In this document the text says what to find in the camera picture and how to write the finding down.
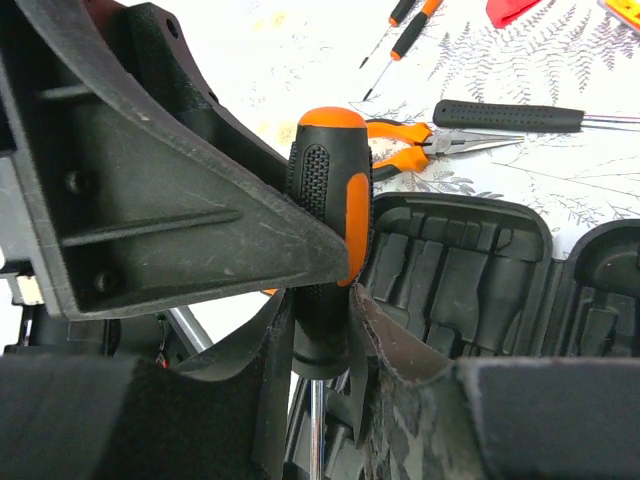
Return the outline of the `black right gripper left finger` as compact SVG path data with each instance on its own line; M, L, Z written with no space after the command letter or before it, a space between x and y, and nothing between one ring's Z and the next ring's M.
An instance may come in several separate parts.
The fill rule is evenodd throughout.
M279 479L293 301L174 369L135 357L1 360L5 479Z

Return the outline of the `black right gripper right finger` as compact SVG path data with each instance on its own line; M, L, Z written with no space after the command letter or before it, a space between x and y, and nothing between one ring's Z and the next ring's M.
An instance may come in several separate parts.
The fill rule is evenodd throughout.
M366 478L638 477L637 360L450 360L391 320L360 285L350 308L375 363Z

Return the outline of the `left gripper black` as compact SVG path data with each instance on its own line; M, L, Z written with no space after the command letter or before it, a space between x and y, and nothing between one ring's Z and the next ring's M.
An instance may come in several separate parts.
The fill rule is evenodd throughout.
M124 6L1 5L1 247L50 314L131 317L334 273L283 190L144 89Z

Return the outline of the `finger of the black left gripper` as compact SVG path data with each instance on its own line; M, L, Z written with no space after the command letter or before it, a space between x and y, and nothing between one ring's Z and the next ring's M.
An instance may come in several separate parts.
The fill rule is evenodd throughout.
M143 3L126 9L147 93L177 121L277 190L285 188L287 160L222 106L202 76L178 20Z

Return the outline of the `black plastic tool case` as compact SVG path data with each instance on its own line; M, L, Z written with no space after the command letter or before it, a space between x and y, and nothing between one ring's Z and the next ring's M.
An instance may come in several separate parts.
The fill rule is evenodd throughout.
M364 287L450 360L589 357L639 363L639 223L605 223L568 257L533 210L499 200L387 193L374 203ZM324 477L368 479L349 377L327 386Z

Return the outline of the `large orange black screwdriver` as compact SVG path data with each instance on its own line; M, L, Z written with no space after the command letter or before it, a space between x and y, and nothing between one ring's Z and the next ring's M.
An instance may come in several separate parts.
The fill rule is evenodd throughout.
M356 112L319 107L299 120L287 167L286 193L321 232L311 244L337 243L334 273L294 290L293 367L310 382L309 476L324 474L327 380L349 365L349 291L370 245L372 164L368 127Z

